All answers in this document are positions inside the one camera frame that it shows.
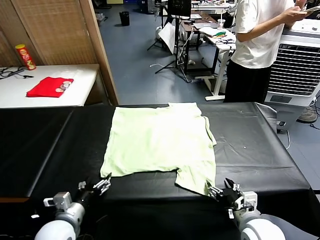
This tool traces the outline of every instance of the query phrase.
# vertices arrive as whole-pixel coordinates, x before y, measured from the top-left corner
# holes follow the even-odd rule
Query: hand
[[[308,16],[307,12],[301,11],[301,8],[299,6],[294,6],[285,10],[278,17],[281,24],[289,24],[295,21],[301,21],[307,16]]]
[[[304,9],[306,5],[307,0],[296,0],[295,1],[295,6],[300,7],[301,9]]]

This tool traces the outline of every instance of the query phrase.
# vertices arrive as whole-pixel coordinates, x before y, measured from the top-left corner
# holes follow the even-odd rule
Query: red chips can
[[[22,60],[24,61],[28,70],[36,69],[36,65],[32,60],[26,46],[24,44],[19,44],[15,46],[15,49],[18,51],[19,55],[21,56]]]

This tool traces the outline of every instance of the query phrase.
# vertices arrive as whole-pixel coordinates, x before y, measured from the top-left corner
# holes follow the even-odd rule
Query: white air cooler
[[[284,30],[265,103],[287,130],[320,90],[320,21],[304,19]]]

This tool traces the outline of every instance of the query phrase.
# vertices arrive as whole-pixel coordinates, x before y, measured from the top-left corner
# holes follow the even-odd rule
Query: white desk
[[[235,4],[230,4],[230,3],[226,3],[226,4],[221,4],[221,5],[217,5],[217,4],[199,4],[199,1],[191,1],[191,10],[199,10],[199,11],[212,11],[212,10],[227,10],[230,8],[233,8],[235,6]]]
[[[232,50],[236,49],[236,44],[235,43],[228,43],[228,44],[217,44],[217,42],[221,39],[232,39],[236,41],[236,36],[232,34],[230,31],[227,29],[223,29],[223,31],[226,33],[226,36],[223,38],[213,38],[213,37],[208,37],[210,42],[212,42],[216,48],[219,49],[219,56],[221,57],[221,64],[220,64],[220,69],[217,77],[214,76],[207,76],[207,77],[202,77],[204,79],[204,82],[206,86],[209,88],[212,96],[206,96],[205,100],[207,101],[214,101],[214,100],[224,100],[225,96],[224,95],[219,95],[219,90],[221,87],[221,83],[224,78],[224,74],[227,68],[227,62],[230,59],[229,57],[229,52]],[[209,79],[215,78],[215,85],[214,85],[214,90],[212,91],[212,86],[211,82]]]
[[[37,66],[35,70],[25,70],[20,74],[34,77],[24,79],[22,76],[13,75],[0,79],[0,108],[83,106],[96,80],[99,91],[103,94],[103,102],[108,103],[99,74],[99,64]],[[26,93],[46,77],[73,79],[73,83],[60,97],[26,97]]]

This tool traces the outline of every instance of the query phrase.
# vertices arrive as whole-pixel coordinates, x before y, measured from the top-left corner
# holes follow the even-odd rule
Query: t-shirt sleeve
[[[286,0],[286,6],[285,6],[285,9],[289,9],[289,8],[292,8],[295,6],[295,2],[294,0]]]
[[[235,19],[235,32],[247,34],[258,25],[257,0],[240,0]]]

